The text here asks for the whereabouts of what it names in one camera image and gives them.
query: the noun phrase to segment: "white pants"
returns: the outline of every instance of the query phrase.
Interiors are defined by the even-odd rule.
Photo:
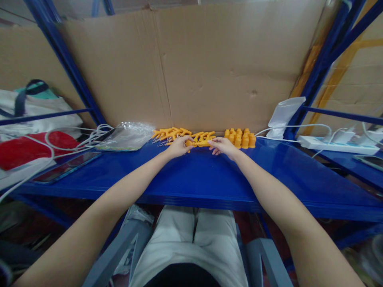
[[[222,287],[248,287],[233,212],[200,208],[194,214],[191,207],[166,205],[137,263],[130,287],[143,287],[175,263],[198,265]]]

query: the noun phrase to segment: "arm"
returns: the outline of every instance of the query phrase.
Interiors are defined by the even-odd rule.
[[[326,231],[294,193],[228,139],[215,138],[211,145],[210,149],[215,148],[213,154],[225,153],[237,163],[259,203],[283,232],[300,286],[364,286]]]
[[[185,154],[190,137],[178,138],[164,152],[115,183],[15,282],[25,286],[81,286],[122,214],[141,196],[171,159]]]

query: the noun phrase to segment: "person's left hand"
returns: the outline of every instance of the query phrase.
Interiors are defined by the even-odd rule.
[[[170,159],[184,155],[193,148],[192,145],[186,146],[185,142],[187,140],[193,141],[190,136],[176,138],[174,142],[164,151],[164,153],[166,153]]]

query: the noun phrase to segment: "red fabric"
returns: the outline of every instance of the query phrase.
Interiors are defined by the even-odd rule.
[[[44,139],[45,134],[29,134],[28,136],[46,143]],[[49,141],[54,146],[67,149],[75,148],[79,144],[70,135],[59,131],[50,133]],[[54,151],[55,156],[72,152],[60,149],[54,149]],[[0,143],[0,167],[3,170],[13,169],[40,157],[51,157],[50,149],[29,138],[20,137]]]

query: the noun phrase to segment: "chair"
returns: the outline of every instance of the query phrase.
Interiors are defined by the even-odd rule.
[[[134,219],[129,220],[93,265],[83,287],[107,286],[128,246],[135,240],[130,269],[130,274],[132,275],[152,233],[152,228],[144,222]],[[238,235],[239,247],[250,287],[263,286],[262,261],[272,287],[293,286],[275,244],[271,239],[258,238],[243,245],[239,232]]]

